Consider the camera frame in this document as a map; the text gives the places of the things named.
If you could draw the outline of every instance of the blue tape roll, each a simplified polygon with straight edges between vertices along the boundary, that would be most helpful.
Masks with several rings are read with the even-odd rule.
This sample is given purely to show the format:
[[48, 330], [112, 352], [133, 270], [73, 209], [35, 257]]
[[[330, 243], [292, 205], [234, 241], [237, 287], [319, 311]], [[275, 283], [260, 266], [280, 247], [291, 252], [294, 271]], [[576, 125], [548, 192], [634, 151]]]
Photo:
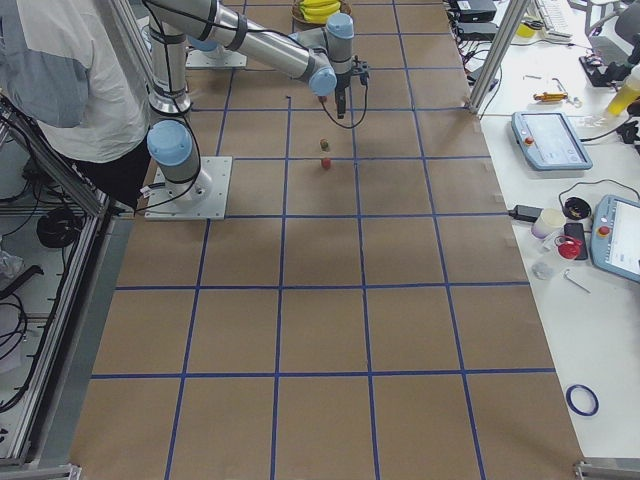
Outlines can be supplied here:
[[[590, 411], [585, 412], [584, 410], [580, 410], [578, 407], [575, 406], [575, 404], [573, 403], [572, 395], [573, 395], [573, 392], [576, 390], [582, 390], [589, 394], [589, 396], [593, 400], [593, 408]], [[577, 413], [582, 417], [593, 417], [596, 413], [598, 413], [598, 410], [600, 409], [600, 402], [598, 401], [598, 397], [596, 396], [595, 392], [591, 390], [589, 387], [587, 387], [586, 385], [581, 385], [581, 384], [571, 385], [567, 389], [565, 398], [567, 399], [567, 405], [569, 405], [569, 408], [571, 409], [571, 411], [574, 413]]]

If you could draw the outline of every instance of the banana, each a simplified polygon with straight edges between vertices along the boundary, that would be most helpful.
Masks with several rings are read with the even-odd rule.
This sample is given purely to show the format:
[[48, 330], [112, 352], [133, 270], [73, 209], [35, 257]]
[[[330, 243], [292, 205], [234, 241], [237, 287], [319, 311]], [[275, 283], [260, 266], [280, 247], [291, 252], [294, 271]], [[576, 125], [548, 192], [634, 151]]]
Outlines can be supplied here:
[[316, 18], [316, 19], [322, 19], [324, 23], [324, 21], [326, 21], [326, 19], [330, 16], [333, 15], [336, 12], [340, 11], [340, 2], [333, 2], [330, 3], [329, 5], [324, 5], [322, 7], [307, 7], [304, 4], [300, 5], [300, 10], [302, 11], [302, 14], [304, 15], [304, 19], [307, 21], [312, 21], [310, 19], [310, 17]]
[[336, 3], [336, 0], [302, 0], [300, 6], [315, 8], [333, 5], [334, 3]]

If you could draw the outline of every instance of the red cap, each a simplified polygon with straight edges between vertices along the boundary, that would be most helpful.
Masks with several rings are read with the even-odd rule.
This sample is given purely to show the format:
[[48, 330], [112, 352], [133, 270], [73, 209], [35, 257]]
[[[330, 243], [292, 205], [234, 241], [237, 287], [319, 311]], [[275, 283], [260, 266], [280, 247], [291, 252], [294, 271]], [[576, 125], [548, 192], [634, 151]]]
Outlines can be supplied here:
[[561, 235], [556, 238], [558, 253], [567, 260], [573, 260], [580, 255], [580, 246], [582, 242], [577, 238]]

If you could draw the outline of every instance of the blue joint cap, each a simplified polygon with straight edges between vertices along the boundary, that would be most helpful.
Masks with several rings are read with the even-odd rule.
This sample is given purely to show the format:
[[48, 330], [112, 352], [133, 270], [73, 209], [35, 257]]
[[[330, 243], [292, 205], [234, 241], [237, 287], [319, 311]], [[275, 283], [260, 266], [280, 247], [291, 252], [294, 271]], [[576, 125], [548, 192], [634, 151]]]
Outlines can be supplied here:
[[193, 141], [189, 130], [180, 122], [162, 120], [149, 130], [147, 148], [159, 164], [175, 167], [189, 158]]
[[193, 48], [201, 52], [213, 52], [218, 48], [218, 42], [215, 40], [198, 40], [192, 36], [187, 36], [187, 39]]
[[331, 67], [322, 67], [320, 70], [311, 75], [309, 79], [309, 87], [311, 91], [321, 97], [329, 95], [336, 88], [338, 80], [336, 73]]
[[334, 37], [350, 40], [354, 37], [353, 19], [346, 13], [334, 13], [327, 19], [327, 30]]

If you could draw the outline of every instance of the brown paper floor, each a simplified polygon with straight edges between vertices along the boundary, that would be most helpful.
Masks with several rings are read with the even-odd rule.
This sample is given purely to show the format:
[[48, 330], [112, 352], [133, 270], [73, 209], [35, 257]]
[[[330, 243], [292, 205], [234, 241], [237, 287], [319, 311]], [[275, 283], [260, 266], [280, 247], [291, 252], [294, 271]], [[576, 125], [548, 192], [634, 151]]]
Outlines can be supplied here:
[[[235, 8], [290, 32], [267, 2]], [[89, 480], [573, 478], [441, 2], [353, 15], [354, 131], [254, 61], [190, 73], [202, 153], [234, 157], [228, 218], [136, 220], [71, 455]]]

